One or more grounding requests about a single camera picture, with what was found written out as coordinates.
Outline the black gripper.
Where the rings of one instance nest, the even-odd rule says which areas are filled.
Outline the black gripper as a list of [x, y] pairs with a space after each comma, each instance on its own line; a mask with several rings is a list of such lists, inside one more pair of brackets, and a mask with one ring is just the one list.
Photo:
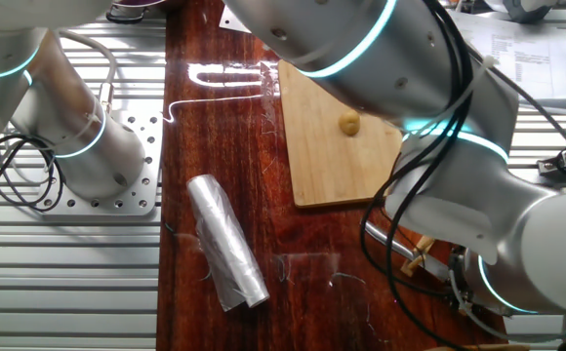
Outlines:
[[451, 249], [448, 267], [454, 273], [455, 279], [453, 282], [456, 284], [462, 300], [464, 303], [468, 303], [471, 290], [465, 279], [465, 247], [455, 246]]

